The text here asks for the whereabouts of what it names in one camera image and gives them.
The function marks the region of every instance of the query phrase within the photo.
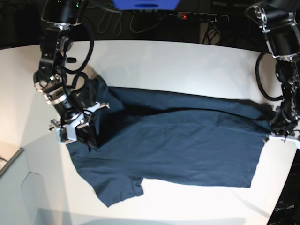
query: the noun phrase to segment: electrical wire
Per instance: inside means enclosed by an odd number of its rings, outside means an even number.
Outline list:
[[[293,130],[292,132],[288,133],[287,135],[291,135],[291,134],[295,133],[296,131],[300,134],[300,130],[296,129],[296,130]]]
[[[110,24],[111,24],[111,20],[112,20],[113,14],[114,14],[114,13],[112,13],[112,12],[111,12],[111,14],[109,15],[109,18],[108,18],[108,22],[107,22],[106,27],[104,28],[104,30],[100,30],[100,26],[101,26],[101,24],[103,23],[103,21],[104,21],[104,19],[106,18],[106,16],[107,16],[108,13],[109,13],[109,11],[105,11],[104,15],[102,16],[101,20],[100,20],[99,23],[98,23],[98,26],[97,26],[97,32],[98,32],[99,34],[104,34],[105,32],[107,32],[107,30],[108,30],[108,28],[109,28],[109,26],[110,26]],[[119,15],[118,20],[117,20],[116,24],[115,24],[114,27],[113,27],[113,34],[114,34],[114,36],[116,36],[116,37],[119,37],[119,36],[121,35],[121,32],[122,32],[121,19],[122,19],[122,16],[123,16],[123,12],[119,13],[118,15]]]
[[[0,1],[0,3],[3,2],[3,6],[0,8],[0,13],[3,16],[14,15],[29,5],[29,3],[26,0],[19,0],[19,1],[21,1],[21,2],[11,3],[8,0]],[[9,8],[14,8],[15,10],[13,10],[12,12],[9,12],[9,13],[5,13],[5,11]]]
[[[261,79],[260,79],[260,74],[259,74],[259,66],[260,66],[260,63],[263,59],[263,57],[265,56],[265,52],[262,52],[258,58],[257,58],[257,61],[256,61],[256,65],[255,65],[255,77],[256,77],[256,82],[257,82],[257,86],[259,88],[259,91],[262,93],[262,95],[269,101],[272,101],[272,102],[276,102],[276,101],[280,101],[280,100],[283,100],[283,96],[278,96],[278,97],[270,97],[266,92],[265,90],[263,89],[263,85],[262,85],[262,82],[261,82]]]
[[[250,19],[244,18],[244,20],[231,20],[230,22],[218,22],[217,27],[220,30],[220,40],[214,45],[226,46],[249,49],[256,52],[266,52],[267,48],[265,40],[263,38],[261,29],[254,24]]]
[[[149,31],[149,30],[151,30],[151,29],[157,27],[157,26],[161,23],[161,21],[159,21],[159,22],[157,22],[156,24],[154,24],[154,25],[151,26],[151,27],[148,27],[148,28],[146,28],[146,29],[144,29],[144,30],[136,31],[136,30],[133,30],[133,28],[132,28],[132,22],[133,22],[134,17],[135,17],[135,15],[132,15],[132,18],[131,18],[131,21],[130,21],[130,24],[129,24],[129,28],[130,28],[130,30],[131,30],[133,33],[135,33],[135,34],[140,34],[140,33],[144,33],[144,32],[146,32],[146,31]]]
[[[83,25],[89,35],[89,38],[90,38],[90,48],[89,48],[89,52],[85,58],[85,60],[83,61],[82,65],[77,69],[77,70],[70,70],[70,69],[67,69],[64,67],[64,70],[68,73],[68,74],[78,74],[80,72],[82,72],[84,70],[84,68],[88,65],[88,62],[90,60],[90,57],[92,56],[92,53],[93,53],[93,49],[94,49],[94,42],[95,42],[95,39],[94,39],[94,35],[93,35],[93,32],[90,28],[90,26],[88,25]]]
[[[207,40],[208,43],[210,42],[210,39],[209,39],[209,33],[210,33],[210,31],[213,29],[213,26],[214,26],[214,23],[209,23],[209,24],[208,24],[207,29],[206,29],[206,32],[205,32],[204,37],[203,37],[202,44],[204,44],[205,40]]]
[[[196,1],[197,1],[198,6],[197,6],[197,8],[193,11],[193,13],[195,13],[195,12],[200,8],[200,6],[201,6],[201,0],[196,0]]]
[[[215,28],[215,22],[211,24],[211,27],[210,29],[208,30],[208,34],[206,36],[206,39],[207,39],[207,43],[209,45],[211,45],[211,42],[212,40],[215,38],[216,35],[220,35],[220,33],[218,32],[219,31],[219,28]]]
[[[81,92],[82,90],[86,89],[87,86],[88,86],[88,83],[86,83],[86,82],[88,82],[89,79],[88,79],[88,77],[87,77],[87,75],[86,75],[85,73],[81,72],[80,75],[76,75],[76,76],[78,76],[78,78],[79,78],[79,77],[83,77],[83,78],[84,78],[84,84],[83,84],[83,86],[82,86],[81,88],[79,88],[78,90],[72,91],[71,94],[73,94],[73,93],[78,94],[79,91]],[[76,82],[74,82],[74,80],[73,80],[73,82],[72,82],[72,87],[77,85],[78,78],[76,79]],[[64,74],[64,75],[61,76],[62,88],[63,88],[63,90],[64,90],[64,92],[65,92],[65,94],[66,94],[66,96],[67,96],[67,99],[70,101],[70,103],[72,104],[72,106],[73,106],[78,112],[83,113],[86,117],[88,117],[88,118],[91,120],[91,119],[92,119],[92,116],[95,117],[95,114],[94,114],[93,112],[89,111],[89,110],[85,110],[85,109],[83,109],[83,108],[82,108],[82,109],[78,108],[78,107],[76,106],[76,104],[73,103],[72,99],[70,98],[70,95],[68,94],[68,90],[67,90],[67,88],[68,88],[68,86],[67,86],[67,79],[68,79],[68,78],[67,78],[67,75],[66,75],[66,74]],[[66,110],[66,111],[61,115],[61,117],[60,117],[60,125],[61,125],[61,127],[63,126],[64,117],[65,117],[66,113],[68,113],[68,112],[69,112],[69,110]]]
[[[111,13],[121,13],[121,11],[119,11],[118,9],[107,7],[105,4],[102,4],[97,0],[90,0],[90,2],[94,6],[97,6],[97,7],[101,8],[104,11],[111,12]]]
[[[86,75],[86,73],[84,73],[84,72],[80,72],[80,73],[76,74],[75,77],[73,78],[72,85],[69,85],[69,86],[66,86],[66,87],[75,89],[76,85],[77,85],[77,82],[78,82],[78,79],[80,77],[84,79],[83,86],[79,89],[74,90],[73,92],[74,93],[80,93],[80,92],[84,91],[85,89],[87,89],[87,87],[89,85],[89,78]]]

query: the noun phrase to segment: white table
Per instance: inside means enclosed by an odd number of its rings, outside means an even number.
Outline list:
[[[88,42],[74,43],[68,52],[84,60]],[[100,74],[108,85],[167,90],[262,103],[255,81],[257,52],[186,43],[97,41],[88,75]],[[294,143],[269,141],[262,150],[251,188],[197,187],[161,180],[142,182],[144,195],[106,208],[92,187],[76,173],[65,146],[48,133],[57,114],[33,88],[39,46],[0,51],[0,143],[25,148],[29,170],[40,174],[43,214],[56,224],[265,225],[284,186],[296,151]],[[266,91],[281,94],[275,61],[262,61]]]

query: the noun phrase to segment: dark blue t-shirt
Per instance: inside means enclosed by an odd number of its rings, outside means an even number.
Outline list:
[[[251,101],[108,88],[100,83],[101,147],[67,145],[80,174],[110,206],[143,194],[143,178],[250,187],[272,111]]]

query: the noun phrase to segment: blue device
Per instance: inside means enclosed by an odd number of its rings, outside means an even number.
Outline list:
[[[180,0],[113,0],[119,10],[174,10]]]

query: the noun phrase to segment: t-shirt sleeve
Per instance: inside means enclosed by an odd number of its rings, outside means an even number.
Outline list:
[[[80,166],[82,162],[79,163],[74,157],[72,160],[79,175],[94,188],[98,198],[107,207],[143,194],[141,187],[143,178],[128,176],[91,162],[85,162],[84,166]]]

